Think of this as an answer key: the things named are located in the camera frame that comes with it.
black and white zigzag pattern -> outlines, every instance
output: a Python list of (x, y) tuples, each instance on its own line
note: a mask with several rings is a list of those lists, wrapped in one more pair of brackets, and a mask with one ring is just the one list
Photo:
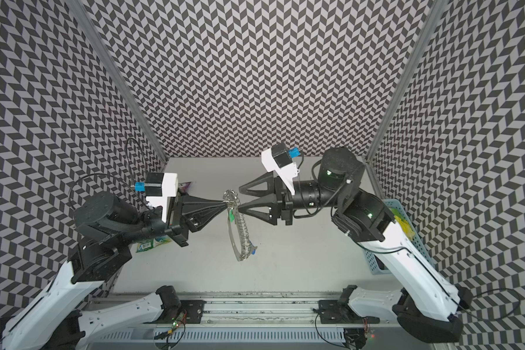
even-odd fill
[[(136, 136), (132, 172), (158, 170), (112, 81), (60, 0), (0, 1), (0, 316), (25, 307), (58, 270), (78, 234), (67, 193), (73, 179), (128, 179), (123, 143)], [(89, 179), (75, 200), (124, 184)]]
[(365, 154), (431, 0), (83, 0), (171, 156)]
[[(463, 349), (525, 349), (525, 1), (449, 4), (375, 159), (438, 269), (523, 297), (464, 315)], [(511, 309), (503, 292), (474, 303)]]

